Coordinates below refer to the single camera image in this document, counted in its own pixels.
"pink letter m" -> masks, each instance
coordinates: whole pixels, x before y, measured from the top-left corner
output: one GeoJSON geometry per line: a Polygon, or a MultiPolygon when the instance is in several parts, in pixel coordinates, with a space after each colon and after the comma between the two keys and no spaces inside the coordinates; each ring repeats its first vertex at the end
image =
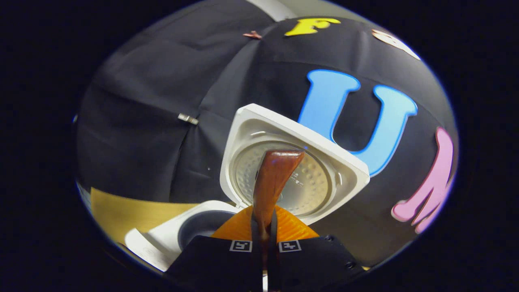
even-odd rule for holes
{"type": "Polygon", "coordinates": [[[447,131],[437,128],[436,142],[438,152],[425,181],[409,200],[398,202],[391,210],[391,215],[396,220],[406,222],[414,217],[418,206],[427,200],[411,224],[420,222],[415,228],[418,234],[423,232],[438,215],[452,186],[452,179],[447,182],[453,160],[452,140],[447,131]]]}

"wooden spatula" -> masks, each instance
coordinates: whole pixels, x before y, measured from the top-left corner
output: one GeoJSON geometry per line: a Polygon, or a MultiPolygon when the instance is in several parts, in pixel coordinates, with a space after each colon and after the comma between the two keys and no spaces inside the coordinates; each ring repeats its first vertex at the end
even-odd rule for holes
{"type": "Polygon", "coordinates": [[[253,213],[258,223],[259,237],[266,250],[270,238],[270,223],[274,207],[286,182],[303,160],[305,151],[272,150],[265,153],[254,186],[253,213]]]}

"yellow letter f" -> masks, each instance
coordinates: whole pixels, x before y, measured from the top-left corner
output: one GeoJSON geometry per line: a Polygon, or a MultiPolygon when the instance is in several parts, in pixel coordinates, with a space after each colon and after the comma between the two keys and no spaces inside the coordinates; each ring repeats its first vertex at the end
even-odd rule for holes
{"type": "Polygon", "coordinates": [[[333,18],[305,18],[299,19],[298,22],[293,30],[285,33],[286,36],[317,33],[314,28],[325,29],[330,26],[330,23],[340,23],[333,18]]]}

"yellow paper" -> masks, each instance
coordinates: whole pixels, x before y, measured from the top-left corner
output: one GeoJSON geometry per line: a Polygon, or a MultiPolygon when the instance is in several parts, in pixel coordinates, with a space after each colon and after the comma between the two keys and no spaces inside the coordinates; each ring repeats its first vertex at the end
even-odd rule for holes
{"type": "Polygon", "coordinates": [[[126,233],[133,228],[148,232],[198,205],[136,200],[95,188],[90,190],[90,201],[94,219],[115,242],[125,242],[126,233]]]}

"black cloth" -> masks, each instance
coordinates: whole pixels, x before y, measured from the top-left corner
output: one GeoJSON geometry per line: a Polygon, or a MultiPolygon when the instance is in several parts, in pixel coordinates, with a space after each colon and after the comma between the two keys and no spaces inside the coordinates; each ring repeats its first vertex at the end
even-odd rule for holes
{"type": "Polygon", "coordinates": [[[78,120],[82,183],[149,201],[228,201],[220,166],[235,111],[256,103],[296,121],[310,88],[308,72],[344,72],[362,84],[348,96],[334,130],[347,150],[363,149],[372,135],[381,107],[375,85],[404,92],[418,106],[384,171],[311,226],[336,235],[364,266],[382,262],[417,236],[391,209],[427,176],[438,126],[453,140],[451,176],[456,172],[458,134],[442,86],[424,62],[374,38],[371,29],[385,31],[380,27],[340,19],[315,34],[285,37],[297,19],[273,23],[246,2],[223,3],[231,2],[233,8],[206,2],[178,12],[106,62],[78,120]],[[263,38],[242,36],[251,30],[263,38]],[[178,120],[180,112],[199,124],[178,120]]]}

